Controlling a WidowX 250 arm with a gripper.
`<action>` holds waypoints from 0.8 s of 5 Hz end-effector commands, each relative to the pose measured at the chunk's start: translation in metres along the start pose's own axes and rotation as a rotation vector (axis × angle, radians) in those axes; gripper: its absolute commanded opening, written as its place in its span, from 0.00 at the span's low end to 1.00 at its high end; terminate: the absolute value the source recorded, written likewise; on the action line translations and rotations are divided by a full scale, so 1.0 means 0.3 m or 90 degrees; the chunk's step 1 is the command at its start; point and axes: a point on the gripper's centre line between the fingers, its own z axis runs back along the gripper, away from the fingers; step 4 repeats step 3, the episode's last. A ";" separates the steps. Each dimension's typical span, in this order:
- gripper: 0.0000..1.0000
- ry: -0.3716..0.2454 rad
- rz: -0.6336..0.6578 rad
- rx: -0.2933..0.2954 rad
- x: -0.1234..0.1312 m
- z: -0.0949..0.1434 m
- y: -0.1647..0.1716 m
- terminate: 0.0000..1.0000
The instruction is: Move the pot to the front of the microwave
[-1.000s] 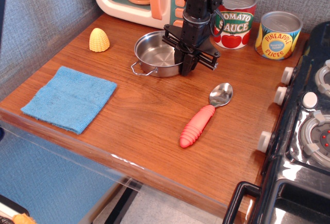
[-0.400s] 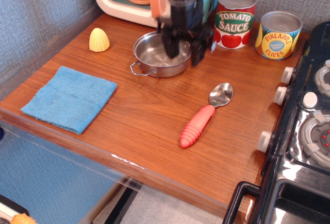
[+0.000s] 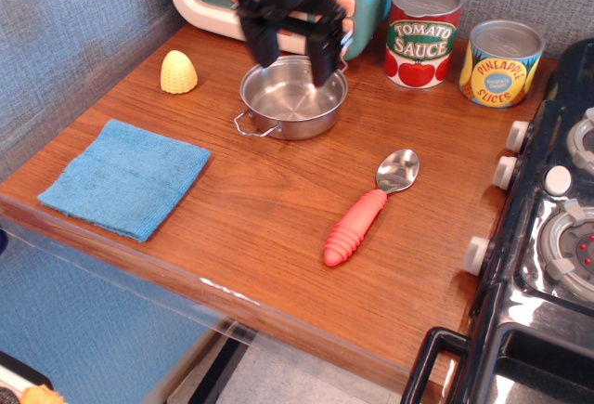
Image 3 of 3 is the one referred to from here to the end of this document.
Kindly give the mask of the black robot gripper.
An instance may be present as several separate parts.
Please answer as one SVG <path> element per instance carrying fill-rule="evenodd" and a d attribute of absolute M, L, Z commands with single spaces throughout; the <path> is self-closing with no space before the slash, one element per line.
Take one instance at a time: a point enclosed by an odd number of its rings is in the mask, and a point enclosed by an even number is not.
<path fill-rule="evenodd" d="M 307 37 L 306 54 L 316 87 L 338 69 L 344 33 L 344 10 L 333 0 L 238 0 L 237 13 L 246 43 L 263 68 L 279 57 L 278 32 Z"/>

